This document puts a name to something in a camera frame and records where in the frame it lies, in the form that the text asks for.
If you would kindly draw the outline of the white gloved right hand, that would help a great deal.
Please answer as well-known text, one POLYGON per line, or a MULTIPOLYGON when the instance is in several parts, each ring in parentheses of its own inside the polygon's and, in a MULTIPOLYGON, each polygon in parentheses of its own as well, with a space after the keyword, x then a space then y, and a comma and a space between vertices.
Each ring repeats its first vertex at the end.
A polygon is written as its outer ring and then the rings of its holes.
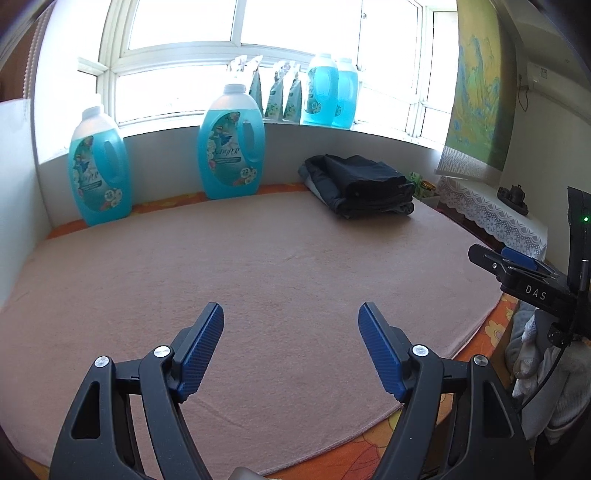
POLYGON ((554 321, 520 301, 505 349, 506 366, 515 379, 512 397, 523 408, 525 437, 543 438, 551 445, 565 438, 590 406, 590 346, 583 340, 565 350, 552 345, 548 331, 554 321))

